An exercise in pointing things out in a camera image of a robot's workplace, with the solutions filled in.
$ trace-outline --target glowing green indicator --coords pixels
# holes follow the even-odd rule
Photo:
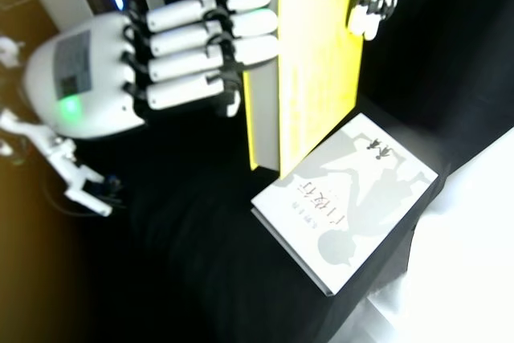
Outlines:
[[[78,96],[68,96],[60,102],[61,114],[65,120],[77,122],[82,116],[82,106]]]

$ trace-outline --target gray label on robotic hand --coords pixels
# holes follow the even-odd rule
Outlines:
[[[60,100],[91,90],[90,41],[91,31],[85,31],[56,44],[54,81],[57,97]]]

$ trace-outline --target black tablecloth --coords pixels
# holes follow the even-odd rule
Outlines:
[[[159,321],[152,323],[165,324],[159,326],[163,338],[312,343],[338,330],[447,175],[435,143],[365,101],[346,120],[357,112],[440,177],[334,297],[323,295],[250,212],[250,200],[276,173],[249,170],[243,114],[232,120],[211,112],[174,116],[141,133],[89,145],[90,154],[101,145],[100,168],[126,181],[131,205],[123,215],[131,237],[161,267],[154,281],[161,289],[152,288],[151,296],[162,296],[154,301]],[[143,312],[139,317],[133,320],[144,320]]]

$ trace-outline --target white book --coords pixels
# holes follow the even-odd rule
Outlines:
[[[252,212],[333,296],[436,178],[359,114],[257,195]]]

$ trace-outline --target yellow book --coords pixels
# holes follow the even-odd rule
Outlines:
[[[349,1],[271,1],[278,59],[243,77],[252,169],[287,176],[355,106],[363,39],[346,28]]]

